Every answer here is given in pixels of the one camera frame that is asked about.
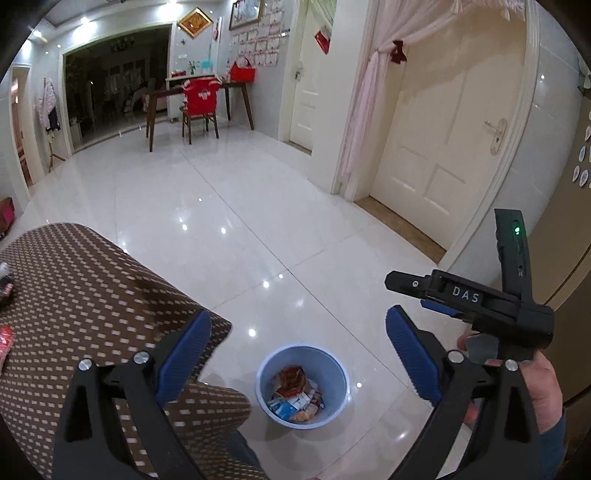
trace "green curtain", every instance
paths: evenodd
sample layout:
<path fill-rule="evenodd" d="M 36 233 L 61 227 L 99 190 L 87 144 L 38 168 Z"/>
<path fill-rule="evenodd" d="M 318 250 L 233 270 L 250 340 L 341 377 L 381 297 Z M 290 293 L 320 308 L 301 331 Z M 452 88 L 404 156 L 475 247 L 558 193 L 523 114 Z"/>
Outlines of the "green curtain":
<path fill-rule="evenodd" d="M 316 20 L 320 25 L 324 25 L 329 33 L 332 33 L 337 0 L 309 0 L 309 2 Z"/>

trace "white door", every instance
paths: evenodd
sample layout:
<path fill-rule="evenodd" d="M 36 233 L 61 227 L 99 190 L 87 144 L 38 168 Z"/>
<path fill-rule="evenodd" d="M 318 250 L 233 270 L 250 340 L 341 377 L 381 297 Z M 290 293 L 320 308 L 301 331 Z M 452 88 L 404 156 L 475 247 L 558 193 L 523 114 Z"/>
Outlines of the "white door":
<path fill-rule="evenodd" d="M 511 123 L 526 27 L 476 8 L 407 51 L 400 95 L 371 196 L 449 249 L 484 194 Z"/>
<path fill-rule="evenodd" d="M 317 75 L 320 65 L 325 58 L 314 36 L 320 30 L 312 8 L 306 13 L 304 40 L 300 51 L 300 68 L 297 86 L 295 87 L 294 113 L 291 118 L 290 140 L 308 150 L 312 150 L 312 129 L 316 114 L 316 99 L 318 98 Z"/>

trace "metal screw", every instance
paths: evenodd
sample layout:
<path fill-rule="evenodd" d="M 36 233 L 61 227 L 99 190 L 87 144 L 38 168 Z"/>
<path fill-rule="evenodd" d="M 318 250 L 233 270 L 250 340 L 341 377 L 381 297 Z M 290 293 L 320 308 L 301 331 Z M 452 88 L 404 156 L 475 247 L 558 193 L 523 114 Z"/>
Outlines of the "metal screw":
<path fill-rule="evenodd" d="M 138 365 L 143 365 L 150 360 L 150 354 L 148 352 L 138 352 L 134 355 L 134 362 Z"/>
<path fill-rule="evenodd" d="M 85 358 L 84 360 L 80 360 L 80 363 L 78 364 L 78 368 L 80 370 L 82 370 L 83 372 L 90 370 L 90 367 L 92 367 L 92 360 L 90 358 Z"/>
<path fill-rule="evenodd" d="M 517 372 L 517 370 L 519 369 L 519 364 L 515 360 L 507 360 L 505 362 L 505 368 L 509 372 Z"/>
<path fill-rule="evenodd" d="M 464 354 L 458 350 L 452 350 L 447 354 L 447 359 L 453 364 L 461 364 L 464 361 Z"/>

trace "table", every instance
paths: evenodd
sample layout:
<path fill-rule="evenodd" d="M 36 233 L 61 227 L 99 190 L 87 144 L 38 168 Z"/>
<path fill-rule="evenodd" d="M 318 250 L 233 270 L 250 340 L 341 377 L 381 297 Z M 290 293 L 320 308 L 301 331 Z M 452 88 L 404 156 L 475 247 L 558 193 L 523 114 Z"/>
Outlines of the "table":
<path fill-rule="evenodd" d="M 220 88 L 226 92 L 226 113 L 228 114 L 228 121 L 231 121 L 230 116 L 230 89 L 240 88 L 242 91 L 242 98 L 244 99 L 244 107 L 246 107 L 246 114 L 248 115 L 248 122 L 251 130 L 255 129 L 254 121 L 252 120 L 251 102 L 248 98 L 248 90 L 246 89 L 246 82 L 222 82 Z M 168 97 L 171 95 L 181 95 L 183 92 L 182 85 L 169 88 L 167 90 L 156 90 L 150 93 L 150 101 L 148 102 L 148 112 L 146 114 L 146 138 L 150 138 L 150 151 L 154 149 L 154 125 L 156 124 L 156 103 L 159 98 Z"/>

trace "curtain tieback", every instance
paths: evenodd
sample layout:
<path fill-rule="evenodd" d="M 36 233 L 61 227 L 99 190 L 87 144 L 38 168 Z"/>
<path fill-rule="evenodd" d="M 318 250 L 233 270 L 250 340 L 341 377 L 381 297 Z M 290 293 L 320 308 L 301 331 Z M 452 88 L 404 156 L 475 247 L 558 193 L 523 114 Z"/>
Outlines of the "curtain tieback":
<path fill-rule="evenodd" d="M 394 40 L 394 49 L 390 53 L 390 60 L 392 63 L 400 65 L 402 62 L 407 61 L 406 55 L 402 51 L 402 40 Z"/>

